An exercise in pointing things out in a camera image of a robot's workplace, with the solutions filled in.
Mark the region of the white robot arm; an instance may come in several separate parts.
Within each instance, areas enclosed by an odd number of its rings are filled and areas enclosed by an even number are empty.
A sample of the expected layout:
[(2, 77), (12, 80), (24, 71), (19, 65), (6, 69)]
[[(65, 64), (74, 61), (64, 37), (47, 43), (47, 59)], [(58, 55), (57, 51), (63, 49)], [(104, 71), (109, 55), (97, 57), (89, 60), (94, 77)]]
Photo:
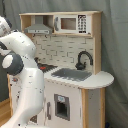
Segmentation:
[(15, 113), (0, 128), (43, 128), (28, 124), (43, 108), (44, 79), (34, 60), (36, 47), (28, 36), (11, 28), (10, 21), (0, 16), (2, 67), (10, 76), (20, 80), (21, 92)]

